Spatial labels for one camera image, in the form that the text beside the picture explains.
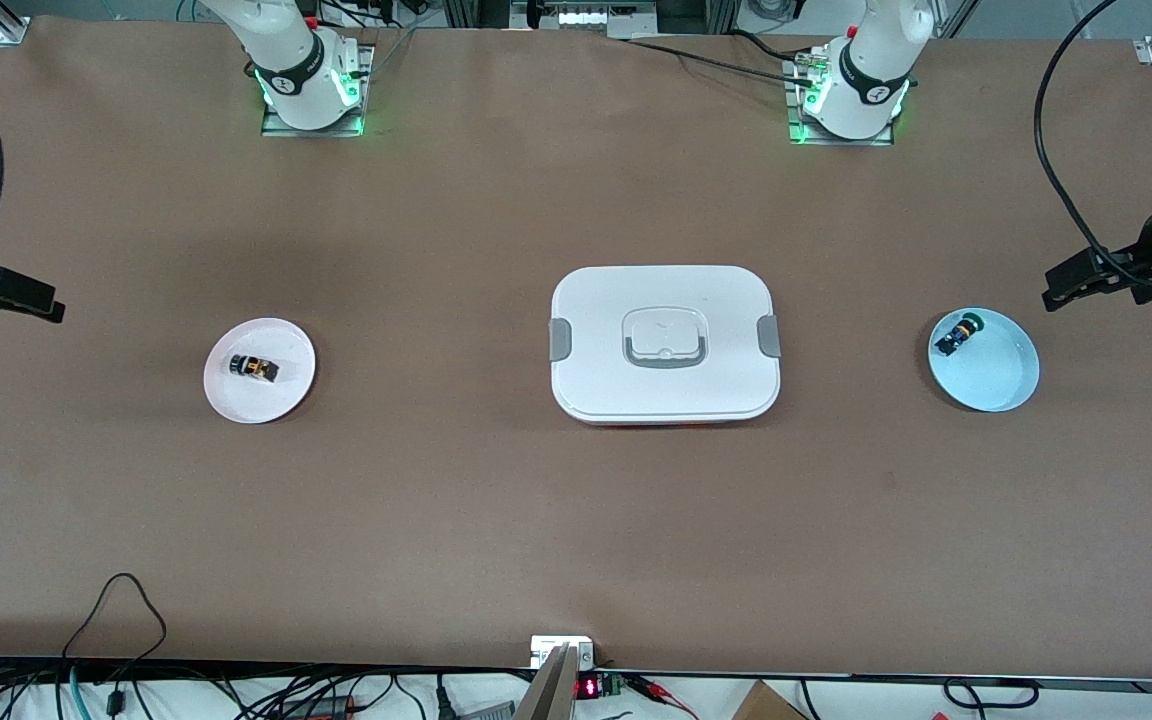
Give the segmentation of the light blue round plate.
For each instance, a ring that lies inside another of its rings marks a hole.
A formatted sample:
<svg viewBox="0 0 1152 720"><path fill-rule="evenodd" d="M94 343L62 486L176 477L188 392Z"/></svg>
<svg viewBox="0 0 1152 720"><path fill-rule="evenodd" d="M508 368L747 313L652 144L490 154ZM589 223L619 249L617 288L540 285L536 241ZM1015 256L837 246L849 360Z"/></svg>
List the light blue round plate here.
<svg viewBox="0 0 1152 720"><path fill-rule="evenodd" d="M961 314L980 314L984 328L954 355L935 350ZM1041 357L1029 334L1010 316L988 306L963 306L932 325L925 350L933 381L957 404L980 414L1006 414L1032 397L1041 381Z"/></svg>

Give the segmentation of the pink round plate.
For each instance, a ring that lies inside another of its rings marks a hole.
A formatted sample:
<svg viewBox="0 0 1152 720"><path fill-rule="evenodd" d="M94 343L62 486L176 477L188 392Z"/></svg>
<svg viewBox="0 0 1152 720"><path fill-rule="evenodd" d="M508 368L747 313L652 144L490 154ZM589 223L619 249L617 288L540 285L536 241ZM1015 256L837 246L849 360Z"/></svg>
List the pink round plate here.
<svg viewBox="0 0 1152 720"><path fill-rule="evenodd" d="M227 369L234 354L274 361L282 372L271 384L234 377ZM314 387L316 376L317 353L306 332L266 316L236 325L211 347L202 382L215 414L238 424L265 424L296 410Z"/></svg>

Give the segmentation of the brown cardboard box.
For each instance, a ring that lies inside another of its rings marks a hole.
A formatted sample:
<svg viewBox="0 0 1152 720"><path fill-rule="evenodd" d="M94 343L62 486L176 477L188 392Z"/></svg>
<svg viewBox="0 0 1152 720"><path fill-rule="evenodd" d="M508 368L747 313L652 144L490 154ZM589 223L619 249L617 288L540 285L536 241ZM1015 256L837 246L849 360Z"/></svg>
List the brown cardboard box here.
<svg viewBox="0 0 1152 720"><path fill-rule="evenodd" d="M810 720L763 680L755 680L732 720Z"/></svg>

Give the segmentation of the red clip leads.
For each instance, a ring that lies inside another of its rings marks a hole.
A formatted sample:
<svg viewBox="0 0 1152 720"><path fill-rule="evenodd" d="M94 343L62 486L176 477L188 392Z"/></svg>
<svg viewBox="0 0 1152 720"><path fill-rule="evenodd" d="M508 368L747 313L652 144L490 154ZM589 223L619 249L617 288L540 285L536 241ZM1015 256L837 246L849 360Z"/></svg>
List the red clip leads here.
<svg viewBox="0 0 1152 720"><path fill-rule="evenodd" d="M626 675L626 685L634 689L636 694L641 694L646 700L684 712L687 717L690 717L690 720L702 720L685 703L677 700L664 685L650 682L650 680L643 679L643 676L630 675Z"/></svg>

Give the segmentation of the blue green switch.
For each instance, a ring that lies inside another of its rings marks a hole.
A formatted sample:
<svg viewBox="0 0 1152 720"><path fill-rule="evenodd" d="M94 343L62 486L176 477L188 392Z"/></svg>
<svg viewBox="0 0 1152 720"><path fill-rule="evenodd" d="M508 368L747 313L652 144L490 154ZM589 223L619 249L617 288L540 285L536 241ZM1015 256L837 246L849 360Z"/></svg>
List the blue green switch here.
<svg viewBox="0 0 1152 720"><path fill-rule="evenodd" d="M967 343L970 338L973 338L975 333L980 332L984 325L986 323L984 323L980 314L961 314L956 323L952 325L952 328L934 342L935 350L945 356L954 355L960 350L961 346Z"/></svg>

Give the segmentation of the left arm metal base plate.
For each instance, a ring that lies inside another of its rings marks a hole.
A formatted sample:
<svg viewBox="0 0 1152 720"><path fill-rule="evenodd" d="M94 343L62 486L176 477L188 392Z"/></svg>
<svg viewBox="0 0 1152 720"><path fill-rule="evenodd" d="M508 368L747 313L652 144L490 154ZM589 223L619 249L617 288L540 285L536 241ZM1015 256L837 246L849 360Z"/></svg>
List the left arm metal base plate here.
<svg viewBox="0 0 1152 720"><path fill-rule="evenodd" d="M804 145L832 145L832 146L890 146L893 142L893 123L895 115L887 118L881 132L869 138L846 138L828 131L817 118L806 113L809 100L818 99L813 88L795 85L795 79L814 79L814 70L809 65L797 65L796 61L782 61L782 70L788 78L786 81L786 106L788 118L788 137L795 143Z"/></svg>

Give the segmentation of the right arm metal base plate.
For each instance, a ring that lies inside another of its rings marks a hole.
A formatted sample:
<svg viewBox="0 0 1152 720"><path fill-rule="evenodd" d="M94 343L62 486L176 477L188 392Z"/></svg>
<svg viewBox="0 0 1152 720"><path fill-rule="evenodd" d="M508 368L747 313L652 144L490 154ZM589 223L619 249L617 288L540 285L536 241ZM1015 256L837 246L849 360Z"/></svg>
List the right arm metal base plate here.
<svg viewBox="0 0 1152 720"><path fill-rule="evenodd" d="M294 128L285 123L276 114L275 105L270 96L264 96L265 109L262 113L262 136L296 137L296 138L353 138L365 135L369 91L374 65L376 46L357 45L349 38L347 50L338 53L338 63L343 70L329 73L329 86L333 88L333 100L342 101L346 109L329 126L316 129Z"/></svg>

